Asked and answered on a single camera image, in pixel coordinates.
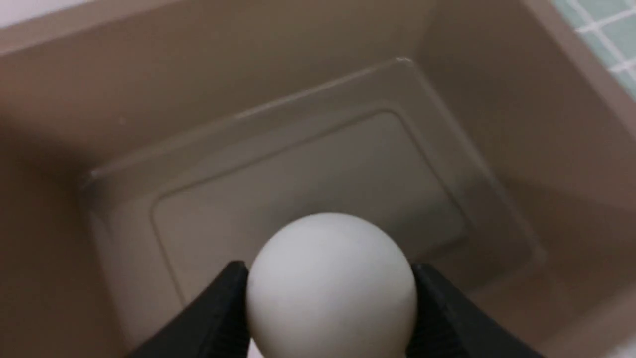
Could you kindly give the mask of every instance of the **beige container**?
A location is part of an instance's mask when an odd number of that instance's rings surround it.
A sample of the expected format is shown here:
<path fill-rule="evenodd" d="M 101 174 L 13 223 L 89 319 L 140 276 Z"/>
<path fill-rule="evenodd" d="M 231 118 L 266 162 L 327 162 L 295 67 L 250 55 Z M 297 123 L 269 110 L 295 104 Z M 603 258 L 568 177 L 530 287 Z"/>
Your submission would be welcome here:
<path fill-rule="evenodd" d="M 636 334 L 636 104 L 547 0 L 100 0 L 0 54 L 3 357 L 122 356 L 320 211 L 550 357 Z"/>

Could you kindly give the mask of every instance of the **ping pong ball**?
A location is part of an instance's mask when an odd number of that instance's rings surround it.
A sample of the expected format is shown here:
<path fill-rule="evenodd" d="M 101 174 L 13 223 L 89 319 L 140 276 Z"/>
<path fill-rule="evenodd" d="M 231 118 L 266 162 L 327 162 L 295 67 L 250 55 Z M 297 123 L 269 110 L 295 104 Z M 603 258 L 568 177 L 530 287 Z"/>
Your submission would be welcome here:
<path fill-rule="evenodd" d="M 322 213 L 288 224 L 265 244 L 246 306 L 266 358 L 403 358 L 417 291 L 406 257 L 382 230 Z"/>

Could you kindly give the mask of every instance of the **green tile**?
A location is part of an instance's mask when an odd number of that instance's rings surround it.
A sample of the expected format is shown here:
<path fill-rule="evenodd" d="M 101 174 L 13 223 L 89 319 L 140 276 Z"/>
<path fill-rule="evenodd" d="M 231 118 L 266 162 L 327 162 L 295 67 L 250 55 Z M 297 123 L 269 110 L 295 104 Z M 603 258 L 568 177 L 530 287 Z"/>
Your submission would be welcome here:
<path fill-rule="evenodd" d="M 636 81 L 630 76 L 627 71 L 620 71 L 614 73 L 614 77 L 622 84 L 627 92 L 632 95 L 632 98 L 636 101 Z"/>
<path fill-rule="evenodd" d="M 602 31 L 627 59 L 636 57 L 636 16 L 608 24 Z"/>
<path fill-rule="evenodd" d="M 598 56 L 605 64 L 606 67 L 612 67 L 617 64 L 618 61 L 612 55 L 612 53 L 603 45 L 603 43 L 598 39 L 598 36 L 594 32 L 586 32 L 581 35 L 583 40 L 588 44 L 588 46 L 594 51 L 596 56 Z"/>
<path fill-rule="evenodd" d="M 579 4 L 587 10 L 594 20 L 616 15 L 619 12 L 629 10 L 625 0 L 578 0 Z"/>
<path fill-rule="evenodd" d="M 557 10 L 573 27 L 585 25 L 585 21 L 579 16 L 576 10 L 568 4 L 567 0 L 552 0 Z"/>

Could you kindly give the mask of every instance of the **white wall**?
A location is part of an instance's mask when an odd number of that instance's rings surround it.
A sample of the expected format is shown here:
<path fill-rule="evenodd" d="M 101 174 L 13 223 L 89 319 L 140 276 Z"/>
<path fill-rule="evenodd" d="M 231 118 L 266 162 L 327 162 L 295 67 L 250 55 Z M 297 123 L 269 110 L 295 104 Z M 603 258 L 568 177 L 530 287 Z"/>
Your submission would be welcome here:
<path fill-rule="evenodd" d="M 93 0 L 0 0 L 0 29 Z"/>

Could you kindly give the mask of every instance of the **black tongs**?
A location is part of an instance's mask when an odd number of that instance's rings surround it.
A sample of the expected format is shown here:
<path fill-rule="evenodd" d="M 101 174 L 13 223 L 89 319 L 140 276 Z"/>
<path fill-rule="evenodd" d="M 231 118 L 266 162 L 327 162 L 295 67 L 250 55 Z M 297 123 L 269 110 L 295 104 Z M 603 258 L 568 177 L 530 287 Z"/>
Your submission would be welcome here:
<path fill-rule="evenodd" d="M 411 265 L 418 317 L 409 358 L 541 357 L 470 302 L 428 264 Z M 245 317 L 249 271 L 230 262 L 185 310 L 130 358 L 245 358 L 250 334 Z"/>

